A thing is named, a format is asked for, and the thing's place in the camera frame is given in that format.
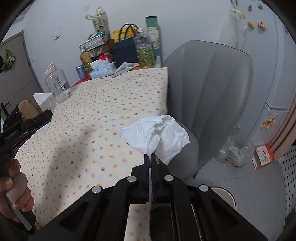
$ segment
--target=yellow package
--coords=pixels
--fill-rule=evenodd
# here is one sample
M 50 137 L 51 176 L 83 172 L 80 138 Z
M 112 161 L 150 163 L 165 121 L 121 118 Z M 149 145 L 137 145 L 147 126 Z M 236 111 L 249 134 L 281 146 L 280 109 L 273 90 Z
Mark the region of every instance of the yellow package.
M 137 27 L 136 27 L 136 26 L 132 26 L 132 28 L 133 28 L 133 30 L 135 30 L 136 34 L 138 34 L 138 32 L 137 32 Z M 126 33 L 126 29 L 127 29 L 127 28 L 123 28 L 123 29 L 122 29 L 120 40 L 124 40 L 124 35 L 125 35 L 125 33 Z M 118 38 L 118 36 L 119 36 L 119 31 L 120 31 L 120 29 L 115 30 L 115 31 L 112 32 L 112 33 L 113 33 L 114 43 L 117 43 L 117 42 L 119 41 L 119 38 Z M 126 38 L 128 39 L 128 38 L 131 38 L 131 37 L 133 37 L 133 31 L 131 30 L 131 28 L 129 28 L 129 29 L 128 29 L 128 32 L 126 33 Z

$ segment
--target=light switch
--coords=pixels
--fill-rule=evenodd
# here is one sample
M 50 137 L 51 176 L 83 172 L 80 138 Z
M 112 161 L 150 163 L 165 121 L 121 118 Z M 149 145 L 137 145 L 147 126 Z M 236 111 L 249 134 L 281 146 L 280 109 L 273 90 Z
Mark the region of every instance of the light switch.
M 59 31 L 54 32 L 54 40 L 57 40 L 59 38 Z

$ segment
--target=gray cabinet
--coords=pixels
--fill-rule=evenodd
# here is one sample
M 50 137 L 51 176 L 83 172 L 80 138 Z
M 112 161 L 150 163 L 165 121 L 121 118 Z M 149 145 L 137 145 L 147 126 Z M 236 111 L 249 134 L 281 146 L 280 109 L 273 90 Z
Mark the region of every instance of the gray cabinet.
M 0 56 L 6 59 L 6 48 L 16 60 L 10 69 L 0 73 L 0 103 L 6 106 L 8 113 L 25 99 L 32 99 L 34 93 L 43 93 L 29 64 L 22 32 L 4 41 L 0 45 Z

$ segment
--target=glass bottle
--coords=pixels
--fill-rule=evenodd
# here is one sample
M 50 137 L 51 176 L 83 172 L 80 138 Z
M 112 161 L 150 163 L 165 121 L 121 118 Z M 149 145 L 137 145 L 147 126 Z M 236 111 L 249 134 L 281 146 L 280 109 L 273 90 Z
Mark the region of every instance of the glass bottle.
M 71 87 L 62 69 L 58 69 L 52 63 L 48 66 L 45 74 L 47 74 L 45 83 L 49 91 L 53 94 L 56 103 L 62 103 L 72 95 Z
M 155 60 L 153 48 L 149 36 L 147 36 L 142 28 L 138 29 L 138 35 L 134 37 L 137 50 L 139 65 L 142 68 L 154 68 Z
M 80 60 L 85 68 L 86 74 L 89 75 L 93 69 L 91 67 L 91 56 L 85 48 L 81 51 Z

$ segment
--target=gray chair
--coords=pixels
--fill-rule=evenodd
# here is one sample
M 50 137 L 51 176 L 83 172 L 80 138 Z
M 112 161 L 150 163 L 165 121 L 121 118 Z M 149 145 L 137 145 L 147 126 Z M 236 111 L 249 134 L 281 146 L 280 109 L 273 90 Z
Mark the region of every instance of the gray chair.
M 168 165 L 187 180 L 226 142 L 249 96 L 252 59 L 226 45 L 189 41 L 164 62 L 168 68 L 168 114 L 187 131 L 190 143 Z

